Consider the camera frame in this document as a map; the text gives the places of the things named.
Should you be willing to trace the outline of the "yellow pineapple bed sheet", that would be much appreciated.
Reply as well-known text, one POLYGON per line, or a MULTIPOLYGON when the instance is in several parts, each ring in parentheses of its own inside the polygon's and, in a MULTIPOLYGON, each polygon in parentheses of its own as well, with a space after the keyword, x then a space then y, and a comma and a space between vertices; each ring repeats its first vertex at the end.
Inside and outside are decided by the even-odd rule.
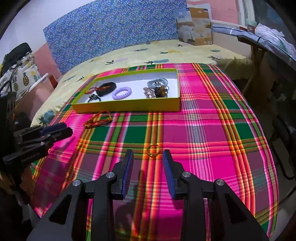
POLYGON ((121 48, 89 58, 67 71, 53 93, 38 108, 31 125, 42 124, 48 111, 57 114, 93 75, 118 68, 164 63, 216 65, 232 80, 248 79, 254 72, 254 64, 249 58, 217 45, 193 46, 178 40, 165 40, 121 48))

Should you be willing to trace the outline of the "pink green plaid cloth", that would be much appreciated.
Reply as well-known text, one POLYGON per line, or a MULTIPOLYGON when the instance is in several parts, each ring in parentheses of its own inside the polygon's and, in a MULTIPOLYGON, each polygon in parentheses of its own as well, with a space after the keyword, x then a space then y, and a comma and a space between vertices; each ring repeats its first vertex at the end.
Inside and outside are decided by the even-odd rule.
POLYGON ((73 136, 57 142, 33 164, 33 209, 43 216, 75 179, 95 180, 134 152, 128 195, 114 202, 120 240, 179 240, 183 203, 168 192, 162 159, 148 150, 168 149, 186 171, 208 181, 223 179, 266 232, 275 229, 278 179, 266 137, 253 110, 218 67, 159 64, 177 70, 181 109, 175 113, 113 113, 106 126, 85 129, 89 114, 77 114, 72 102, 86 81, 55 115, 73 136))

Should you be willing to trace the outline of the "pineapple print pillow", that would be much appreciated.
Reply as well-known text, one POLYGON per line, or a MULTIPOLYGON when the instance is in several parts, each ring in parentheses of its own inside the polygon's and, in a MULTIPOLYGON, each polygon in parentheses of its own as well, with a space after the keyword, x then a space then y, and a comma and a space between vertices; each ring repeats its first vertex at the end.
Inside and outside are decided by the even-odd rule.
POLYGON ((16 99, 20 99, 41 77, 34 55, 28 53, 1 77, 1 94, 16 92, 16 99))

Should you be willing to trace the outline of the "black wide bangle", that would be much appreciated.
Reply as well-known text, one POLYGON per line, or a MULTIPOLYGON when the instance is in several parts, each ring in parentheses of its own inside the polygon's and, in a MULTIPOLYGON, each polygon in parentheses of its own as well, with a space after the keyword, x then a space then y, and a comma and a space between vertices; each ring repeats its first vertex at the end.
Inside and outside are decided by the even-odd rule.
POLYGON ((116 89, 116 84, 114 82, 107 82, 96 88, 96 94, 99 97, 103 97, 112 93, 115 89, 116 89))

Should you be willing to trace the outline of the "brown hair clips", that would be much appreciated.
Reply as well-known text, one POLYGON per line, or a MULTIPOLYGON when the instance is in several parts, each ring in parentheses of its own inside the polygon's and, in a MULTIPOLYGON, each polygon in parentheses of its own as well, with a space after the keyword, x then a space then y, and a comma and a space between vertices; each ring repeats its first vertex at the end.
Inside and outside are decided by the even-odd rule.
POLYGON ((146 98, 164 98, 164 97, 168 97, 169 88, 162 85, 154 89, 144 87, 143 90, 146 98))

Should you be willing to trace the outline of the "black bag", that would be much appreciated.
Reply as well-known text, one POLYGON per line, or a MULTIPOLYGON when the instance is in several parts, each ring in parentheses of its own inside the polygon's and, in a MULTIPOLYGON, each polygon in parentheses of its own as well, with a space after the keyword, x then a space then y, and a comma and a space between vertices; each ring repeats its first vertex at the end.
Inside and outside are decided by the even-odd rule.
POLYGON ((11 66, 15 65, 17 61, 21 60, 28 52, 31 51, 32 49, 28 43, 22 43, 16 46, 4 57, 2 71, 6 72, 11 66))

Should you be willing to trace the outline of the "green rimmed white tray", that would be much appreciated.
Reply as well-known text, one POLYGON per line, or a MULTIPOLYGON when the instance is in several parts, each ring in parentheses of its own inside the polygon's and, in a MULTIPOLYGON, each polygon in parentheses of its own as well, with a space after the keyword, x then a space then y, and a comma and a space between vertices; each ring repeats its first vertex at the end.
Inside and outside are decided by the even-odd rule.
POLYGON ((148 69, 96 77, 78 91, 72 106, 77 113, 97 113, 103 110, 121 111, 179 111, 181 105, 179 75, 176 69, 148 69), (166 79, 168 97, 146 98, 144 87, 156 79, 166 79), (116 89, 97 100, 90 100, 86 92, 92 87, 114 82, 116 89))

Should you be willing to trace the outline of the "blue floral headboard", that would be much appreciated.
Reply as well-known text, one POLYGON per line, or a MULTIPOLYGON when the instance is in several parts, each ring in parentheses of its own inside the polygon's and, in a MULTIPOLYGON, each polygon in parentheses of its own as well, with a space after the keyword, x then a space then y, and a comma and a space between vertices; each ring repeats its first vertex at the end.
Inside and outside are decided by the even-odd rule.
POLYGON ((93 1, 43 29, 61 73, 116 49, 178 38, 173 11, 186 1, 93 1))

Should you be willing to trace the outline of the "bedding product cardboard box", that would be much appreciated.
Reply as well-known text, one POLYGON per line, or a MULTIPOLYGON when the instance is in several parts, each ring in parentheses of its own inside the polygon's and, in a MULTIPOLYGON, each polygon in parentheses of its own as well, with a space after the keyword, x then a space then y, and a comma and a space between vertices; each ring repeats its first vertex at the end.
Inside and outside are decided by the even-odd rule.
POLYGON ((180 41, 194 46, 212 44, 211 21, 207 9, 175 9, 173 15, 180 41))

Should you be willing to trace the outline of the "grey checked side table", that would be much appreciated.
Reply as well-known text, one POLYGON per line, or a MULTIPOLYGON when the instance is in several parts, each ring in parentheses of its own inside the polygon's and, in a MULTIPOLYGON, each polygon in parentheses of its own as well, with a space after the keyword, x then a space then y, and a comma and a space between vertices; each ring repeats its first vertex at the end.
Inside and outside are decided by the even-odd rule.
POLYGON ((236 36, 238 41, 240 42, 243 42, 241 39, 247 40, 261 48, 266 49, 269 52, 272 52, 276 56, 280 57, 281 60, 288 63, 290 66, 292 65, 292 62, 295 62, 295 57, 293 57, 290 53, 288 53, 281 47, 278 47, 276 44, 273 44, 271 41, 259 37, 254 33, 250 33, 240 29, 220 26, 212 26, 212 31, 216 33, 236 36))

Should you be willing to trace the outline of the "teal cup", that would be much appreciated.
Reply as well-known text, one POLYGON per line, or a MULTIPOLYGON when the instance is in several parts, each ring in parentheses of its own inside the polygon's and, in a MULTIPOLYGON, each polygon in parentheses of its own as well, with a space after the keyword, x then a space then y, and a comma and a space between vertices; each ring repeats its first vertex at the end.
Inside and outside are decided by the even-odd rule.
POLYGON ((245 23, 247 26, 247 31, 251 33, 255 33, 255 28, 257 26, 257 22, 251 19, 245 19, 245 23))

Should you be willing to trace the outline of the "white crumpled cloth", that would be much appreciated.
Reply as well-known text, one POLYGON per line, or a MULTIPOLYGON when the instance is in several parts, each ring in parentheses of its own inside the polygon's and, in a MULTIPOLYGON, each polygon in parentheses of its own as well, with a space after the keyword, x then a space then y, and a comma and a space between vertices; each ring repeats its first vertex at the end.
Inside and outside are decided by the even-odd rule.
POLYGON ((276 29, 271 29, 266 25, 259 23, 255 28, 255 35, 268 40, 274 45, 280 47, 286 52, 294 52, 295 47, 293 44, 290 44, 286 39, 283 32, 279 32, 276 29))

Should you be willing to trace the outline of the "white window frame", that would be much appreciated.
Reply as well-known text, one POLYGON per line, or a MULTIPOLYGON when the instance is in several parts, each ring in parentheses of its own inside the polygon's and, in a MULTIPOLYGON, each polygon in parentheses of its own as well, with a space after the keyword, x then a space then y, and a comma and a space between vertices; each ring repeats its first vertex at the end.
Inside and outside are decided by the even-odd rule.
POLYGON ((255 11, 252 0, 237 0, 238 24, 247 27, 255 22, 255 11))

